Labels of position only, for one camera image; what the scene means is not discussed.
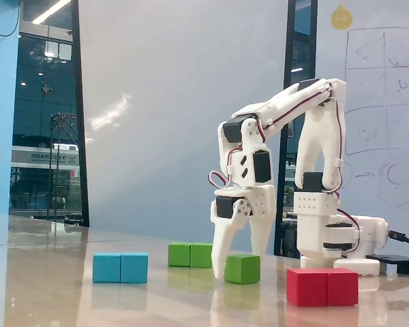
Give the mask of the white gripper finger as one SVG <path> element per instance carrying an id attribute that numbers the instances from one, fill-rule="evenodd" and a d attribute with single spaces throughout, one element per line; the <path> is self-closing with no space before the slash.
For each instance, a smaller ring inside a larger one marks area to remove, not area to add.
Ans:
<path id="1" fill-rule="evenodd" d="M 273 226 L 273 219 L 250 219 L 252 253 L 264 256 Z"/>
<path id="2" fill-rule="evenodd" d="M 251 210 L 249 202 L 239 198 L 231 206 L 230 218 L 218 217 L 216 202 L 217 200 L 214 200 L 211 203 L 211 222 L 215 226 L 211 259 L 215 278 L 222 280 L 233 238 L 238 230 L 245 227 Z"/>

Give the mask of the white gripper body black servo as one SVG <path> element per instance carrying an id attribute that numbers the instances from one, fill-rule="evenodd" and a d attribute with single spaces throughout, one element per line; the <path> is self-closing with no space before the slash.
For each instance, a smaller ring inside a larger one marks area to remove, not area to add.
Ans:
<path id="1" fill-rule="evenodd" d="M 215 191 L 216 215 L 231 219 L 234 215 L 242 217 L 275 216 L 275 187 L 261 185 L 258 187 L 227 187 Z"/>

